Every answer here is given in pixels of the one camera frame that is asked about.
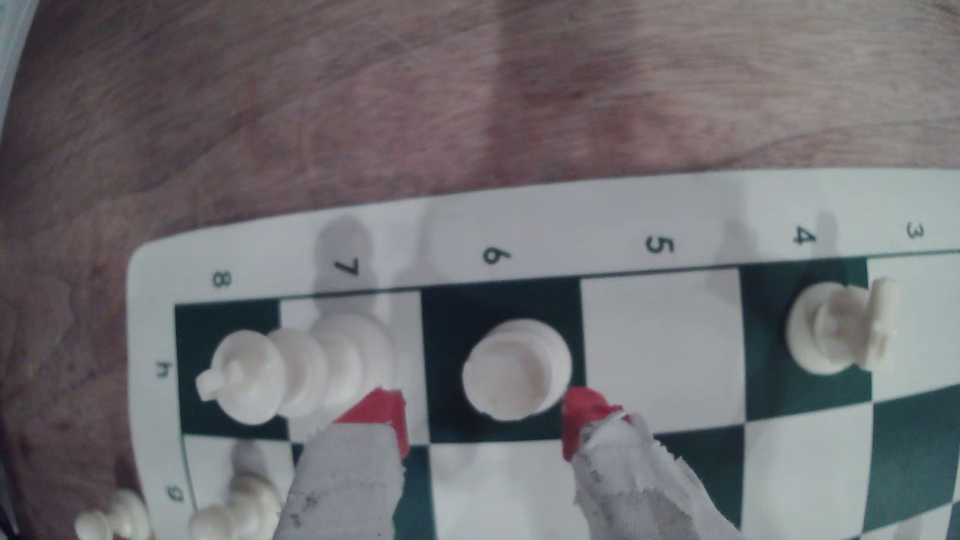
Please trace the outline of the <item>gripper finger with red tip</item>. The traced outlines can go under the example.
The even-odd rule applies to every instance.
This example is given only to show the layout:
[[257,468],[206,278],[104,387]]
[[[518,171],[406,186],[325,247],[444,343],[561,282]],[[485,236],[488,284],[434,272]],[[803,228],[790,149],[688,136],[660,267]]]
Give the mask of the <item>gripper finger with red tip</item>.
[[402,392],[373,389],[304,445],[273,539],[394,539],[409,452]]
[[591,539],[744,539],[640,412],[573,386],[560,416],[562,456]]

